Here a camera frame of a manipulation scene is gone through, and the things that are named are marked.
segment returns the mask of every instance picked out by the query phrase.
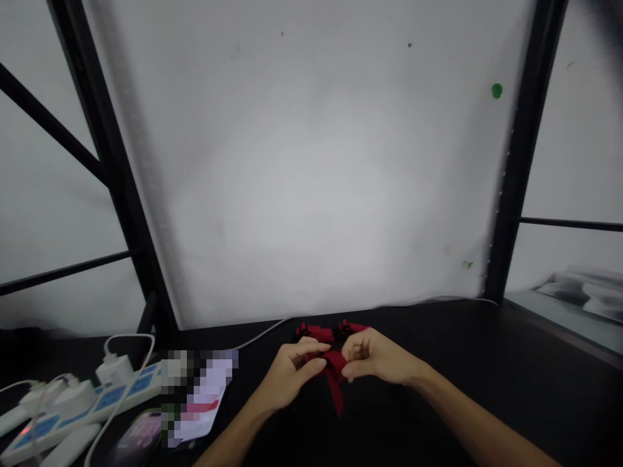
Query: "charging cable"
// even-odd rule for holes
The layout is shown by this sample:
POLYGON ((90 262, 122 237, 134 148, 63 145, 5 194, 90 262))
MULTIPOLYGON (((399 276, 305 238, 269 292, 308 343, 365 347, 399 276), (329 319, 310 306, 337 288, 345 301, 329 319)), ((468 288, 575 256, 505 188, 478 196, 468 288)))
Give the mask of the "charging cable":
MULTIPOLYGON (((493 300, 489 300, 487 298, 479 298, 479 297, 464 297, 464 296, 455 296, 455 295, 440 295, 440 296, 434 296, 431 298, 426 298, 424 300, 420 300, 419 302, 415 302, 410 304, 409 306, 413 306, 413 305, 421 305, 421 304, 425 304, 425 303, 434 303, 434 302, 451 302, 453 300, 473 300, 475 302, 489 302, 494 304, 495 306, 499 306, 496 302, 494 302, 493 300)), ((272 331, 273 329, 275 329, 277 326, 281 326, 283 323, 285 323, 288 320, 291 320, 293 318, 310 318, 313 315, 299 315, 299 316, 292 316, 292 317, 287 317, 282 319, 281 321, 278 321, 277 323, 273 324, 270 328, 268 328, 267 330, 261 332, 260 334, 258 334, 257 336, 255 336, 253 339, 251 339, 250 341, 245 342, 244 344, 240 344, 238 347, 234 347, 231 349, 227 349, 227 350, 240 350, 246 346, 248 346, 249 344, 254 343, 255 341, 257 341, 260 337, 262 337, 263 335, 265 335, 266 333, 269 333, 270 331, 272 331)))
POLYGON ((134 376, 134 379, 132 380, 132 382, 128 383, 125 386, 125 390, 123 391, 123 395, 121 396, 121 399, 119 399, 119 403, 117 404, 115 409, 112 411, 112 413, 108 417, 108 420, 106 421, 106 423, 104 424, 104 426, 102 427, 100 432, 95 437, 95 440, 93 440, 93 444, 89 448, 89 452, 87 452, 87 454, 86 454, 86 458, 84 460, 84 467, 91 467, 91 457, 93 457, 93 452, 95 451, 95 447, 97 446, 98 441, 100 440, 100 438, 102 437, 102 435, 106 431, 106 428, 108 428, 108 425, 110 425, 110 422, 112 422, 112 419, 114 418, 114 416, 117 414, 119 408, 121 407, 121 404, 123 404, 123 402, 125 401, 126 397, 128 396, 128 393, 130 392, 130 388, 132 388, 132 386, 134 386, 134 383, 136 382, 136 379, 143 372, 143 370, 145 370, 145 366, 147 365, 147 362, 151 358, 151 353, 154 351, 154 345, 156 344, 156 339, 151 334, 117 334, 117 335, 114 335, 114 336, 110 336, 106 340, 106 342, 104 343, 104 352, 105 352, 106 356, 110 355, 110 350, 108 349, 108 343, 112 339, 116 339, 117 337, 148 337, 148 338, 151 339, 151 345, 149 346, 149 352, 147 352, 147 356, 143 360, 143 365, 138 370, 138 372, 135 373, 135 376, 134 376))
POLYGON ((45 389, 43 390, 41 396, 39 397, 39 400, 37 401, 37 408, 35 409, 35 412, 34 412, 34 418, 32 419, 32 427, 31 427, 32 455, 34 455, 35 459, 37 460, 37 465, 41 464, 41 462, 43 461, 41 457, 41 453, 39 452, 39 449, 37 448, 37 423, 39 422, 39 412, 41 411, 41 406, 43 405, 43 401, 45 399, 45 395, 47 394, 47 390, 50 389, 50 387, 52 386, 52 383, 66 376, 72 379, 76 379, 76 377, 71 373, 63 373, 63 374, 56 376, 54 379, 52 379, 52 381, 50 381, 45 386, 45 389))
POLYGON ((33 389, 35 386, 41 383, 40 381, 37 381, 36 379, 24 379, 23 381, 18 381, 17 383, 13 383, 7 387, 3 387, 2 389, 0 389, 0 392, 6 391, 7 389, 11 389, 12 387, 19 386, 22 384, 29 384, 31 386, 31 389, 33 389))

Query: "red fabric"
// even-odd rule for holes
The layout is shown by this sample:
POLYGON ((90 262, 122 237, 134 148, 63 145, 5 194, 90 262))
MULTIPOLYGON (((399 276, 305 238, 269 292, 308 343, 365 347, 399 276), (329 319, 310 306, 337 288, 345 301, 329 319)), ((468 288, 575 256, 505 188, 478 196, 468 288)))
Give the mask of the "red fabric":
MULTIPOLYGON (((344 320, 342 323, 338 323, 337 328, 341 335, 348 336, 353 333, 361 332, 364 329, 369 328, 369 326, 362 326, 360 324, 354 324, 344 320)), ((332 330, 324 329, 320 326, 305 325, 304 322, 300 324, 299 328, 297 328, 296 335, 297 340, 300 340, 303 336, 310 336, 318 342, 335 342, 332 330)), ((339 350, 328 350, 320 355, 315 355, 314 353, 306 355, 307 360, 317 357, 326 359, 326 367, 323 371, 318 373, 317 376, 326 374, 329 389, 331 390, 331 397, 333 398, 333 404, 336 407, 337 417, 340 418, 342 416, 344 403, 342 400, 342 392, 339 389, 339 384, 344 381, 342 368, 344 368, 347 363, 346 359, 342 356, 342 353, 339 350)))

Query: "metal shelf frame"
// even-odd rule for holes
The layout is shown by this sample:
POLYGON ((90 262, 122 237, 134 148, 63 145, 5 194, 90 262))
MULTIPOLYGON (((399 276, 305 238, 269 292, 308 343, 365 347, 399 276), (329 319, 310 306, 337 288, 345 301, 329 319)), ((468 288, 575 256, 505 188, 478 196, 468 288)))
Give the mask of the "metal shelf frame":
POLYGON ((82 1, 48 0, 48 6, 93 138, 97 158, 2 64, 0 90, 108 188, 128 250, 0 284, 0 296, 131 258, 145 297, 145 309, 138 332, 150 333, 155 328, 158 347, 173 346, 178 341, 178 324, 82 1))
POLYGON ((482 297, 502 303, 519 224, 623 232, 623 224, 522 217, 530 167, 568 0, 538 0, 506 150, 482 297))
MULTIPOLYGON (((0 284, 0 296, 131 258, 145 310, 140 332, 156 329, 160 346, 173 345, 179 328, 145 212, 130 168, 81 0, 47 0, 98 157, 91 154, 4 66, 0 89, 110 191, 128 250, 78 265, 0 284)), ((482 296, 504 298, 520 223, 623 232, 623 224, 522 217, 530 166, 568 0, 537 0, 513 126, 506 150, 500 196, 482 296)))

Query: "left hand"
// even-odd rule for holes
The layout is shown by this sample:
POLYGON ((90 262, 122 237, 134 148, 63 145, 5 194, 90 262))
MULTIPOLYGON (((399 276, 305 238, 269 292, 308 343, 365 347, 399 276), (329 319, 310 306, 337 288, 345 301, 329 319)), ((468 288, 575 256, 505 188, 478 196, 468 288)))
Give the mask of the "left hand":
POLYGON ((253 394, 253 400, 263 410, 283 409, 299 393, 303 384, 320 373, 326 360, 315 358, 302 365, 307 353, 326 352, 329 344, 321 344, 312 337, 303 337, 298 344, 283 344, 262 383, 253 394))

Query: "hand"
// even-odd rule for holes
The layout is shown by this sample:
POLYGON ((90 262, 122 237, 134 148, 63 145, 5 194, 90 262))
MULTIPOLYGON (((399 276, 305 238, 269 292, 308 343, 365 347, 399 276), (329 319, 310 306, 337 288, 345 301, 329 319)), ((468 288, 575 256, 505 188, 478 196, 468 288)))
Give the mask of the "hand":
POLYGON ((360 376, 374 375, 388 383, 411 385, 428 367, 372 328, 351 335, 342 347, 342 355, 348 362, 342 376, 349 383, 360 376))
POLYGON ((315 358, 303 365, 307 353, 326 352, 329 344, 319 344, 312 337, 303 337, 298 344, 283 344, 253 394, 254 401, 264 410, 277 411, 290 404, 303 384, 320 373, 326 360, 315 358))

